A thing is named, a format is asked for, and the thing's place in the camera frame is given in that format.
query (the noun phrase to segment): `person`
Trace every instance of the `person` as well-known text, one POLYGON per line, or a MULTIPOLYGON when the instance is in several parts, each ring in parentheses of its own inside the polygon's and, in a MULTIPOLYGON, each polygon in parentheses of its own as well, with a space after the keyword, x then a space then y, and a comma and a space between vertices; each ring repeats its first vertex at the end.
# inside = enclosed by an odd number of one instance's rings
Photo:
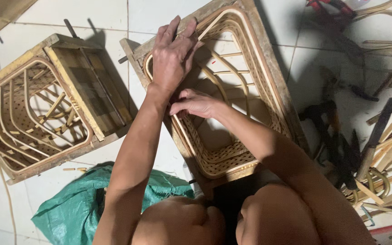
MULTIPOLYGON (((224 242, 221 211, 198 199, 167 198, 140 214, 169 99, 203 45, 193 35, 196 20, 174 39, 179 22, 177 16, 158 30, 153 79, 115 161, 94 245, 224 242)), ((349 202, 288 138, 201 92, 185 89, 179 98, 170 115, 190 113, 218 120, 285 183, 269 184, 244 201, 236 229, 239 245, 375 244, 349 202)))

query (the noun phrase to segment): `woven bamboo pattern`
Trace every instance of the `woven bamboo pattern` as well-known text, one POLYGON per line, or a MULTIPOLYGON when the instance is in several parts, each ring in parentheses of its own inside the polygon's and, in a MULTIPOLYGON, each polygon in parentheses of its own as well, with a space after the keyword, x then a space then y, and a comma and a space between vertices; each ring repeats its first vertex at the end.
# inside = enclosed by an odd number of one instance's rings
POLYGON ((0 83, 0 155, 14 172, 91 140, 76 102, 54 71, 52 64, 37 58, 0 83), (32 101, 51 108, 32 108, 32 101))
MULTIPOLYGON (((249 26, 247 17, 239 10, 230 7, 220 13, 215 13, 203 20, 196 28, 199 33, 199 40, 206 42, 216 38, 223 32, 231 32, 234 42, 239 47, 239 53, 218 54, 211 51, 212 58, 221 62, 228 71, 212 72, 201 62, 193 62, 193 68, 198 67, 211 82, 217 87, 223 100, 230 103, 233 98, 228 98, 222 82, 223 74, 233 74, 239 81, 240 85, 233 88, 240 88, 244 94, 246 103, 246 114, 250 116, 250 104, 252 99, 260 99, 264 102, 267 109, 269 124, 272 129, 291 138, 291 133, 287 126, 285 116, 280 108, 279 98, 276 98, 275 87, 269 81, 268 72, 265 70, 261 54, 256 49, 255 40, 251 35, 251 26, 249 26), (242 56, 247 71, 239 71, 230 64, 225 58, 232 56, 242 56), (248 83, 243 74, 250 74, 252 83, 248 83), (258 91, 258 97, 252 97, 249 94, 249 87, 255 86, 258 91)), ((144 63, 146 77, 152 80, 152 55, 148 54, 144 63)), ((256 167, 258 160, 249 152, 249 150, 239 140, 232 137, 232 144, 217 150, 208 150, 199 137, 197 127, 189 116, 183 119, 173 117, 174 127, 180 131, 179 135, 183 142, 188 146, 189 152, 195 157, 199 164, 199 169, 208 178, 218 178, 224 175, 235 173, 247 167, 256 167)))

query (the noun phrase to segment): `green tarp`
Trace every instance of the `green tarp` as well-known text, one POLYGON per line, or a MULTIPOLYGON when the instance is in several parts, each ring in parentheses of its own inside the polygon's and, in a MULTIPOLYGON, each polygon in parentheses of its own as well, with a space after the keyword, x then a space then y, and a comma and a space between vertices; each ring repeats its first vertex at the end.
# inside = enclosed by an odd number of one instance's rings
MULTIPOLYGON (((89 245, 103 210, 104 187, 112 166, 90 169, 45 201, 32 217, 34 224, 54 245, 89 245)), ((194 198, 187 181, 152 170, 143 198, 142 211, 170 196, 194 198)))

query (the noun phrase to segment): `hand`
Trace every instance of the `hand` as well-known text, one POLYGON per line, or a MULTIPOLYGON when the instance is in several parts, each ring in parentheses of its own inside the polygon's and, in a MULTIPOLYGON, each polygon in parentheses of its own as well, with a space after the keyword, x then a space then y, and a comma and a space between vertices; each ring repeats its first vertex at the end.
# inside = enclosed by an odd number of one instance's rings
POLYGON ((188 22, 186 29, 174 40, 173 35, 181 18, 175 17, 169 25, 158 29, 152 50, 152 83, 165 89, 171 95, 192 68, 195 51, 203 45, 193 35, 196 19, 188 22))
POLYGON ((179 113, 179 117, 193 114, 203 118, 213 118, 217 109, 222 105, 226 105, 225 102, 219 99, 190 88, 181 91, 179 99, 182 101, 172 104, 170 115, 179 113))

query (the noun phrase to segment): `white tile floor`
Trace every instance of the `white tile floor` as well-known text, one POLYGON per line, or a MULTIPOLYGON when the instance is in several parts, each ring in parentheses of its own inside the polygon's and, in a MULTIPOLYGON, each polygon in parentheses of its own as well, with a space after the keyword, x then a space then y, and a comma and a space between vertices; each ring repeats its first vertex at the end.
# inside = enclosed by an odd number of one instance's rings
MULTIPOLYGON (((128 88, 132 102, 131 113, 135 113, 145 97, 134 70, 128 63, 118 64, 124 56, 119 40, 124 37, 143 43, 152 38, 158 27, 167 24, 177 14, 184 17, 202 7, 210 0, 39 0, 14 23, 0 31, 0 69, 26 50, 53 33, 69 35, 63 19, 70 20, 81 38, 91 39, 106 47, 122 81, 128 88), (91 20, 98 35, 88 22, 91 20)), ((373 0, 365 7, 377 5, 385 0, 373 0)), ((312 10, 305 7, 305 1, 297 0, 256 0, 260 15, 273 44, 275 55, 290 89, 293 103, 298 111, 308 105, 319 103, 323 81, 319 66, 331 68, 348 83, 362 83, 362 68, 351 64, 347 56, 318 32, 312 31, 303 19, 312 10)), ((346 35, 356 42, 363 40, 392 40, 392 18, 371 17, 351 25, 346 35)), ((366 87, 372 89, 385 72, 390 69, 391 57, 367 57, 366 87)), ((350 138, 351 129, 358 131, 360 139, 367 140, 372 127, 365 124, 370 116, 380 111, 386 99, 392 96, 392 89, 382 93, 378 103, 366 102, 352 95, 348 90, 337 91, 335 100, 342 123, 342 131, 350 138)), ((302 122, 310 146, 315 149, 318 136, 312 123, 302 122)), ((49 244, 46 238, 30 221, 40 204, 53 197, 67 183, 79 177, 76 171, 63 171, 67 167, 91 167, 104 161, 115 160, 123 139, 106 147, 67 162, 62 166, 32 177, 9 187, 12 197, 19 244, 49 244)), ((175 147, 166 129, 162 128, 155 169, 185 179, 184 160, 175 147)), ((376 227, 392 225, 392 214, 376 218, 376 227)), ((0 179, 0 244, 13 243, 13 228, 10 221, 8 201, 0 179)))

